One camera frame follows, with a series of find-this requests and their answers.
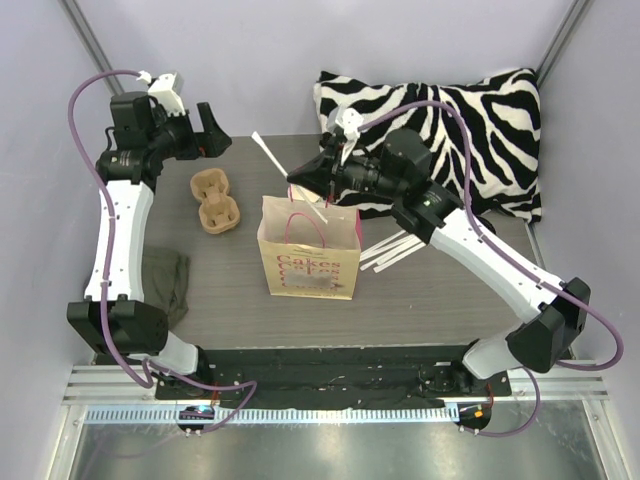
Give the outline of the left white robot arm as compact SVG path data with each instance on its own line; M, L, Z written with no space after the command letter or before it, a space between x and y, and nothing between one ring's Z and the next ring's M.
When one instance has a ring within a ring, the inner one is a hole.
M94 352L148 360L177 373L179 388L193 399L211 391L213 375L201 367L200 348L171 333L166 313L146 302L142 259L164 161L219 157L232 143L208 103L197 110L200 132L187 111L171 112L160 94L111 99L107 148L90 166L100 180L101 212L93 271L83 300L67 307L69 324Z

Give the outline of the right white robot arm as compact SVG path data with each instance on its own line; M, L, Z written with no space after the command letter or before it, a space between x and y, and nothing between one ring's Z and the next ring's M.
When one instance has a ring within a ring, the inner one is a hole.
M474 223L462 201L432 179L431 153L417 133L392 132L377 158L344 159L345 146L342 136L332 136L322 153L288 174L288 182L323 198L352 190L390 201L402 229L464 265L519 320L507 332L470 344L451 371L455 389L475 394L489 377L512 368L548 372L584 329L581 307L590 287L578 277L563 281L544 271Z

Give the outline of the pink paper gift bag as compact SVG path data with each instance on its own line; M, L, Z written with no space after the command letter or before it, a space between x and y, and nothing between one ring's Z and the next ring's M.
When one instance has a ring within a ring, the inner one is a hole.
M273 296L350 300L361 255L355 207L264 196L257 241Z

